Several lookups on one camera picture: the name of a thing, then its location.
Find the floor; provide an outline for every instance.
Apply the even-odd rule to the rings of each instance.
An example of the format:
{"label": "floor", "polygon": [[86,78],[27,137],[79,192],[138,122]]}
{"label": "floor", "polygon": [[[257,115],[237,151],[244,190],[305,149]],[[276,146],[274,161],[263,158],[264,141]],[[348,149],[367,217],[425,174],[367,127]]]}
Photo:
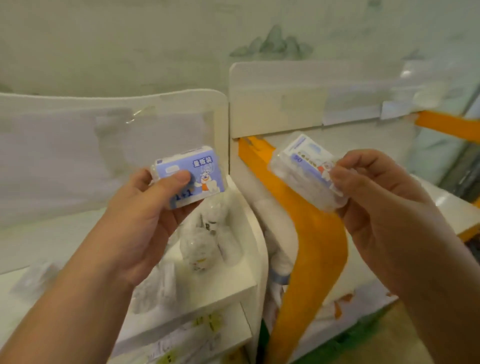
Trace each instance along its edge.
{"label": "floor", "polygon": [[433,364],[404,306],[396,303],[380,320],[378,331],[331,364]]}

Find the product label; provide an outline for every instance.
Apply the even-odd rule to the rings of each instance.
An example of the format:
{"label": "product label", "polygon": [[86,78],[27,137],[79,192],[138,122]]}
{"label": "product label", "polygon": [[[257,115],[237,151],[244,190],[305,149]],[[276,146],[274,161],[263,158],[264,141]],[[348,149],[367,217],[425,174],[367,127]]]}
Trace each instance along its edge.
{"label": "product label", "polygon": [[301,134],[283,150],[290,160],[338,196],[343,194],[330,179],[330,170],[334,167],[335,157],[312,139]]}
{"label": "product label", "polygon": [[192,180],[187,187],[170,200],[170,208],[178,208],[224,192],[218,157],[209,146],[183,154],[159,159],[155,169],[160,178],[171,176],[179,170],[188,170]]}

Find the shelf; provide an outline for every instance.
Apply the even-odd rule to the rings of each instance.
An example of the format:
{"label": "shelf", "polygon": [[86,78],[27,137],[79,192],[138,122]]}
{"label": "shelf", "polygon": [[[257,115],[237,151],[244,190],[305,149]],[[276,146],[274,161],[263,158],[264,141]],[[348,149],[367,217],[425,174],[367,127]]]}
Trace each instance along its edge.
{"label": "shelf", "polygon": [[[222,327],[221,341],[208,363],[220,362],[217,359],[222,355],[234,351],[252,338],[250,326],[240,303],[233,303],[221,310],[224,326]],[[141,347],[127,354],[112,358],[108,364],[145,364],[146,356],[150,352],[150,345]]]}
{"label": "shelf", "polygon": [[128,314],[114,355],[150,344],[187,321],[239,302],[248,289],[256,286],[245,257],[234,267],[226,266],[220,258],[214,267],[200,273],[190,271],[183,263],[179,244],[164,259],[176,264],[178,304],[171,308],[158,306],[145,314]]}

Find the painted wall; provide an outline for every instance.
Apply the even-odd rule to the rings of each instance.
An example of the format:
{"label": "painted wall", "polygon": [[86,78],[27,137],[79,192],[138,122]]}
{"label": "painted wall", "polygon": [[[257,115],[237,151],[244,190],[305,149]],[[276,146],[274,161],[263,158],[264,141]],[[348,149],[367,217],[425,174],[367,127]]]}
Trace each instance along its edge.
{"label": "painted wall", "polygon": [[[479,65],[479,13],[478,0],[3,0],[0,92],[226,91],[228,68],[239,60],[362,59],[381,67],[401,58],[440,58]],[[281,34],[272,37],[291,45],[294,36],[300,54],[268,44],[267,53],[258,52],[276,24]],[[480,67],[471,68],[443,110],[461,112],[479,80]],[[442,146],[454,159],[461,148],[423,133],[419,145],[434,145],[434,153]],[[428,166],[422,158],[413,162],[422,175]],[[430,167],[422,176],[435,182],[445,167]]]}

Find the forearm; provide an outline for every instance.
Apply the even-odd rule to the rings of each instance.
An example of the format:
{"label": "forearm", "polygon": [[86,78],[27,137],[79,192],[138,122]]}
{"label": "forearm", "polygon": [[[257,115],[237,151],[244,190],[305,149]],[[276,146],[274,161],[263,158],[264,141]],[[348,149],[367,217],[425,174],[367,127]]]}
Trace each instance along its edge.
{"label": "forearm", "polygon": [[110,267],[74,256],[0,352],[0,364],[106,363],[132,291]]}
{"label": "forearm", "polygon": [[466,249],[432,257],[424,289],[403,298],[424,344],[437,364],[480,363],[480,266]]}

